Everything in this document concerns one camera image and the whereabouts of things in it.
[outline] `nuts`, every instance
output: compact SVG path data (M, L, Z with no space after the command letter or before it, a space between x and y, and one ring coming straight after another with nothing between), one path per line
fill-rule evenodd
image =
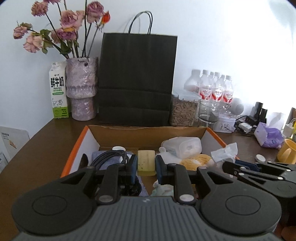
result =
M170 124L172 126L192 126L197 106L198 102L179 100L173 97Z

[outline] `black paper bag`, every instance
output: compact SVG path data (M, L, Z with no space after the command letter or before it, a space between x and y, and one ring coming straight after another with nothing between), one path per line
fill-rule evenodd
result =
M129 126L167 125L176 48L177 36L104 33L97 96L99 119Z

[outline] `bag handle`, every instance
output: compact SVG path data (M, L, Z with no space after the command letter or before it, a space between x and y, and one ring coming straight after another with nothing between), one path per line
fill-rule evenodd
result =
M134 17L134 19L133 19L133 21L132 21L132 23L131 23L131 25L130 25L130 27L129 27L129 29L128 29L128 33L129 33L129 34L131 33L131 28L132 28L132 26L133 26L134 21L135 21L140 15L142 15L143 13L146 13L146 14L148 14L148 16L149 16L150 24L149 24L149 28L148 28L148 32L147 32L147 34L151 34L151 28L152 28L152 23L153 23L153 17L152 17L152 13L151 13L150 11L143 11L143 12L140 12L140 13L138 13L138 14Z

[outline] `blue cloth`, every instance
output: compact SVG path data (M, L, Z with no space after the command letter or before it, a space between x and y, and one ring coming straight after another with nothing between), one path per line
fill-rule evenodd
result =
M91 155L92 162L94 161L94 159L96 159L99 155L101 155L104 152L106 152L106 151L95 151L95 152L93 152L92 155ZM131 155L133 155L133 153L130 152L130 151L127 151L126 153L129 155L129 157L131 157ZM120 156L114 156L114 157L110 158L109 160L107 160L101 166L100 170L106 170L108 166L113 165L113 164L120 163L120 160L121 160L121 157ZM137 177L139 179L139 183L142 186L142 191L140 192L140 195L139 196L141 196L141 197L148 197L149 196L148 195L148 192L147 192L147 190L146 190L146 188L145 188L145 186L144 186L144 184L142 182L141 177L138 176L138 174L137 174Z

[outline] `green label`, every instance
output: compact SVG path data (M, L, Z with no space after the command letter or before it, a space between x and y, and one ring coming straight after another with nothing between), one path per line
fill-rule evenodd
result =
M62 94L64 94L64 92L54 92L54 93L52 93L52 95L62 95Z
M55 107L52 109L54 118L67 118L69 117L68 107Z

